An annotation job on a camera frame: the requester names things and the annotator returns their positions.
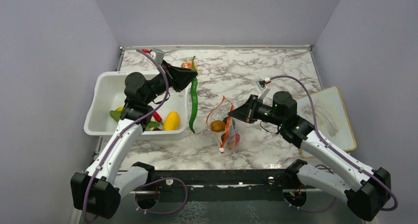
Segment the brown kiwi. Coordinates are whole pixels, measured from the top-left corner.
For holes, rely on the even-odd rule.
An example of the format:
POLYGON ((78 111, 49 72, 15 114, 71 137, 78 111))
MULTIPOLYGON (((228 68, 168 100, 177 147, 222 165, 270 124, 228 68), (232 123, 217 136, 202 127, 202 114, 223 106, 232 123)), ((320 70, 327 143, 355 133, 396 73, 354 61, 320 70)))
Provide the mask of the brown kiwi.
POLYGON ((216 132, 216 133, 224 132, 226 129, 226 125, 222 120, 212 121, 209 127, 212 132, 216 132))

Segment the green chili pepper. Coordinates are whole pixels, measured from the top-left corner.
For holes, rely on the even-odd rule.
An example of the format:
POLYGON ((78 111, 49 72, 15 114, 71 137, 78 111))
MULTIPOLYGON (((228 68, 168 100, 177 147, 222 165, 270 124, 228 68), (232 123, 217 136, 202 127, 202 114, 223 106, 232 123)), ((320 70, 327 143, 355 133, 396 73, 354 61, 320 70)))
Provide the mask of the green chili pepper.
POLYGON ((197 95, 197 86, 198 86, 198 80, 195 77, 191 82, 191 88, 190 88, 190 98, 191 98, 191 114, 189 118, 189 129, 192 131, 192 133, 195 133, 194 129, 194 121, 197 116, 198 112, 198 95, 197 95))

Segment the clear orange-zipper zip bag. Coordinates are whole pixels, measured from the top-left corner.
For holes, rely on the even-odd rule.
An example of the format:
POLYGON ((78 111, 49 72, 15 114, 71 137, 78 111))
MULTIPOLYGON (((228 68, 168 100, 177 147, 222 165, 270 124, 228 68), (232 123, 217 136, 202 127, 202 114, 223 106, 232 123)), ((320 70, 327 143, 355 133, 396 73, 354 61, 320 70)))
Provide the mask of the clear orange-zipper zip bag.
POLYGON ((234 109, 234 103, 223 96, 221 102, 206 117, 207 128, 221 154, 235 150, 241 141, 236 120, 228 115, 234 109))

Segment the red chili pepper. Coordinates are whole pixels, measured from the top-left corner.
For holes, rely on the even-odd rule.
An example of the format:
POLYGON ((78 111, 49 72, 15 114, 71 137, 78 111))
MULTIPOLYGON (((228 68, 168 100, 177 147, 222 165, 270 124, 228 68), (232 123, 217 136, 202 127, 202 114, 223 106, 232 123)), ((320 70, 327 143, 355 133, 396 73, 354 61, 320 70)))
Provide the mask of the red chili pepper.
POLYGON ((159 123, 162 122, 162 118, 157 112, 153 113, 153 118, 155 119, 156 122, 159 122, 159 123))

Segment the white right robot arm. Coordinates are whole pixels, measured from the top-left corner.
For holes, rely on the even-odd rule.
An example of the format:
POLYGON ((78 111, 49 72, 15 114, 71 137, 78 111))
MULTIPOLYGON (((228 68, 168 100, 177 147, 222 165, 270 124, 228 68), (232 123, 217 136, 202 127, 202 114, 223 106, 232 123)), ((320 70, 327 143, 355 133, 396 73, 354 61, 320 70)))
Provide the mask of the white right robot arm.
POLYGON ((300 117, 297 109, 291 94, 279 91, 274 94, 271 106, 250 95, 228 115, 246 123, 260 120, 278 126, 278 133, 288 143, 314 155, 333 171, 330 174, 304 161, 295 161, 284 175, 289 187, 304 184, 318 188, 345 202, 359 218, 372 221, 390 199, 390 173, 382 167, 374 169, 335 146, 313 124, 300 117))

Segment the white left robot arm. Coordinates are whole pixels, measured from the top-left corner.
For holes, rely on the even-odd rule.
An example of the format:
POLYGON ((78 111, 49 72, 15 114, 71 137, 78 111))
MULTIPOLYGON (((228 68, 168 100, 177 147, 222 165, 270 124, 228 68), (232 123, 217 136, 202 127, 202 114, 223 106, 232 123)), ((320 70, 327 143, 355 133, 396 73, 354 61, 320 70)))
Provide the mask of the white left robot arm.
POLYGON ((135 166, 121 176, 117 176, 117 172, 153 114, 168 100, 169 88, 181 92, 198 75, 196 71, 175 67, 166 61, 154 64, 159 74, 150 80, 139 72, 126 76, 126 99, 115 132, 86 171, 74 173, 70 180, 74 207, 81 210, 88 224, 91 223, 88 213, 110 219, 123 195, 137 187, 147 190, 154 186, 154 175, 144 168, 135 166))

